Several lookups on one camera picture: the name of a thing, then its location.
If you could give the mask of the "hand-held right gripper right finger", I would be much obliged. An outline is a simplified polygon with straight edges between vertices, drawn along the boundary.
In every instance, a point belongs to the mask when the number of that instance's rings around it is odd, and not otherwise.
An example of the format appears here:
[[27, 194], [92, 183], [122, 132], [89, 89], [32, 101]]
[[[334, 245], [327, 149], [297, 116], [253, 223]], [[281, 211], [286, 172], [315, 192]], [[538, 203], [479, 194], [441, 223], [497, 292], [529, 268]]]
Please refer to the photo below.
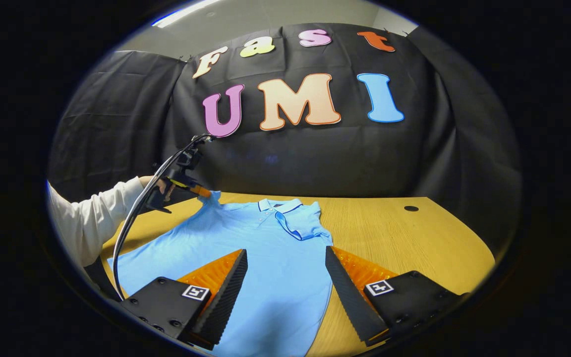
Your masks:
[[325, 267], [358, 338], [368, 347], [412, 334], [466, 296], [419, 271], [397, 274], [335, 246], [326, 247]]

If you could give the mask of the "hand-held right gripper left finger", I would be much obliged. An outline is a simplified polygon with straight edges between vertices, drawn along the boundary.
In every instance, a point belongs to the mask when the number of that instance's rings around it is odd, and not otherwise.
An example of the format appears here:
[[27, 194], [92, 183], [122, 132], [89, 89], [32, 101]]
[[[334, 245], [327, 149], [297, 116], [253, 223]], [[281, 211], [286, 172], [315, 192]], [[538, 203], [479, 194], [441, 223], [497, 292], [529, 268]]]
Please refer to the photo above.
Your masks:
[[168, 337], [211, 351], [220, 343], [248, 269], [238, 249], [172, 280], [156, 277], [120, 304]]

